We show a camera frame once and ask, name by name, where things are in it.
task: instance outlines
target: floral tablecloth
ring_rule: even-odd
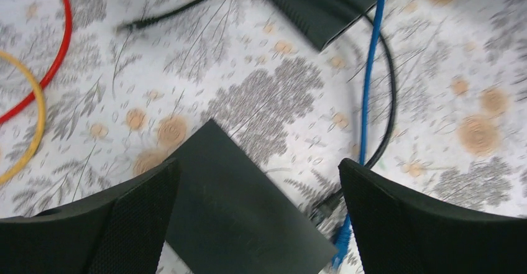
[[[70,52],[45,94],[47,130],[0,186],[0,217],[30,216],[139,175],[209,118],[300,208],[337,186],[357,155],[369,27],[323,53],[266,0],[210,0],[134,34],[123,21],[189,0],[71,0]],[[388,0],[398,72],[396,132],[374,168],[460,206],[527,214],[527,0]],[[60,0],[0,0],[0,49],[41,78],[63,30]],[[0,63],[0,111],[30,91]],[[373,72],[370,153],[387,120],[382,53]],[[0,127],[0,171],[28,146],[33,104]],[[361,272],[356,245],[341,273]],[[187,273],[165,246],[159,273]]]

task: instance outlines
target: leaf pattern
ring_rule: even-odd
[[[0,217],[33,216],[141,175],[214,118],[303,213],[338,189],[337,165],[359,151],[371,29],[363,22],[321,53],[270,0],[209,0],[159,26],[115,34],[191,0],[71,0],[74,34],[45,89],[44,139],[0,186]],[[63,35],[60,0],[1,0],[0,49],[41,79]],[[527,0],[388,0],[383,33],[398,88],[395,130],[374,170],[481,211],[527,215]],[[0,60],[0,115],[30,92]],[[368,155],[391,101],[378,47]],[[0,170],[26,151],[31,104],[0,126]],[[332,238],[345,203],[319,227]],[[164,249],[157,274],[190,274]],[[352,242],[341,273],[363,273]]]

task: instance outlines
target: blue cable connector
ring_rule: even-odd
[[[362,120],[360,128],[360,153],[359,163],[365,165],[366,161],[366,145],[367,145],[367,124],[368,124],[368,100],[370,94],[370,83],[372,78],[373,61],[375,60],[375,49],[380,35],[380,25],[382,22],[382,14],[384,11],[384,4],[386,0],[377,0],[377,9],[375,11],[375,19],[373,20],[373,33],[370,41],[370,49],[368,52],[368,59],[366,63],[366,75],[364,76],[364,91],[362,93]],[[344,224],[335,241],[335,246],[338,253],[333,257],[332,267],[334,271],[338,271],[342,265],[344,257],[346,257],[349,241],[351,240],[351,218],[349,214],[344,219]]]

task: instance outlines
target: cable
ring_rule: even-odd
[[[73,28],[73,18],[71,16],[71,5],[70,5],[70,0],[62,0],[62,2],[64,3],[64,16],[65,16],[64,36],[62,38],[62,43],[60,44],[60,48],[58,49],[58,53],[57,53],[57,56],[55,57],[55,60],[53,61],[46,75],[42,78],[42,81],[40,82],[40,86],[43,89],[48,86],[48,84],[51,82],[51,80],[57,73],[58,69],[60,68],[60,65],[62,65],[62,62],[64,61],[64,58],[66,57],[68,48],[70,47],[71,32]],[[0,117],[0,124],[3,124],[7,122],[9,119],[11,119],[12,117],[16,116],[18,113],[24,110],[34,99],[35,99],[35,94],[29,93],[24,98],[24,100],[22,100],[19,104],[14,106],[12,109],[7,111],[3,116]]]
[[[120,30],[137,30],[137,29],[144,29],[146,27],[150,27],[158,22],[161,22],[163,21],[164,19],[168,19],[168,18],[171,18],[201,2],[203,2],[205,0],[194,0],[192,2],[189,2],[188,4],[185,4],[183,5],[182,7],[179,7],[178,9],[175,9],[175,10],[172,10],[170,12],[167,12],[167,13],[164,13],[160,16],[156,16],[156,17],[150,17],[150,18],[146,18],[146,19],[142,19],[142,20],[137,20],[137,21],[132,21],[132,22],[129,22],[129,23],[125,23],[125,24],[122,24],[120,26],[117,27],[117,31],[120,31]],[[374,28],[376,27],[376,24],[378,24],[378,28],[380,28],[380,19],[377,20],[376,18],[376,21],[374,22],[366,13],[366,10],[362,9],[359,5],[357,5],[356,3],[352,2],[352,1],[349,1],[349,0],[338,0],[346,5],[348,5],[348,7],[350,9],[352,9],[352,11],[355,11],[355,13],[357,14],[360,14],[362,16],[364,16],[366,18],[366,20],[371,23]],[[383,2],[384,0],[381,0],[379,3],[382,3],[381,5],[381,9],[383,7]],[[380,157],[382,156],[382,154],[384,153],[384,151],[386,150],[386,148],[388,147],[388,144],[390,143],[390,137],[392,136],[392,132],[393,132],[393,129],[394,129],[394,126],[395,126],[395,116],[396,116],[396,92],[397,92],[397,88],[396,88],[396,77],[395,77],[395,67],[393,66],[393,58],[392,58],[392,52],[390,50],[390,47],[388,46],[387,42],[386,42],[386,38],[384,37],[384,35],[378,31],[377,32],[377,38],[375,37],[372,37],[372,40],[375,41],[373,43],[373,52],[370,51],[369,55],[372,55],[374,54],[374,50],[375,50],[375,45],[376,45],[376,42],[377,40],[380,38],[381,40],[381,43],[383,45],[383,48],[385,50],[385,56],[386,56],[386,59],[387,59],[387,64],[388,64],[388,69],[389,69],[389,72],[390,72],[390,90],[391,90],[391,94],[392,94],[392,98],[391,98],[391,106],[390,106],[390,115],[389,115],[389,118],[388,118],[388,122],[387,122],[387,126],[386,126],[386,132],[385,132],[385,135],[383,136],[383,139],[381,140],[381,143],[379,144],[378,148],[376,149],[375,153],[373,153],[371,159],[365,164],[365,167],[371,169],[377,162],[378,160],[380,159]],[[364,95],[364,98],[366,99],[366,101],[363,101],[363,113],[362,113],[362,117],[363,117],[363,130],[361,132],[362,135],[366,136],[366,129],[365,129],[365,122],[364,122],[364,119],[367,120],[367,98],[368,98],[368,91],[369,91],[369,78],[371,76],[371,66],[369,67],[369,69],[367,69],[367,72],[369,70],[369,75],[368,75],[368,78],[365,79],[365,90],[366,90],[366,93]],[[361,148],[362,147],[365,147],[366,144],[365,142],[361,142]],[[337,208],[340,200],[342,198],[342,189],[338,190],[337,192],[335,192],[334,194],[330,195],[328,198],[326,198],[324,201],[322,201],[320,204],[318,204],[316,207],[314,207],[314,209],[312,210],[312,213],[310,215],[310,218],[311,220],[313,221],[313,223],[317,226],[318,224],[322,223],[324,221],[325,218],[328,218],[329,216],[331,216],[332,212]],[[351,220],[349,219],[349,216],[346,217],[346,220],[345,220],[345,223],[348,223],[350,224],[351,223]],[[341,229],[341,232],[343,235],[351,235],[351,231],[349,229],[349,225],[347,226],[344,226],[342,229]]]
[[[10,169],[0,176],[0,185],[3,185],[7,181],[11,180],[17,173],[19,173],[27,165],[33,155],[35,155],[35,152],[40,145],[40,141],[42,140],[42,136],[44,136],[44,127],[46,123],[46,104],[44,92],[42,91],[39,82],[35,79],[33,74],[31,74],[31,71],[29,71],[29,69],[27,69],[27,67],[24,66],[19,60],[6,52],[0,51],[0,58],[8,61],[11,65],[14,65],[18,70],[20,70],[22,74],[24,74],[24,76],[27,78],[27,81],[29,81],[31,84],[33,94],[35,94],[37,99],[37,107],[39,109],[37,127],[35,129],[33,140],[31,140],[31,143],[29,144],[29,147],[23,156],[18,161],[16,161]]]
[[[382,14],[384,12],[384,4],[386,0],[377,0],[377,9],[375,11],[375,19],[373,20],[372,39],[370,41],[370,49],[368,51],[368,59],[366,63],[366,74],[364,76],[364,90],[362,92],[362,120],[360,127],[360,152],[359,163],[364,165],[366,163],[366,149],[368,140],[368,101],[370,94],[370,83],[372,80],[373,61],[375,60],[375,49],[380,35],[380,25],[382,23]],[[351,218],[346,214],[344,224],[342,225],[335,246],[338,253],[333,257],[333,270],[338,270],[341,266],[344,257],[346,257],[349,242],[351,240]]]

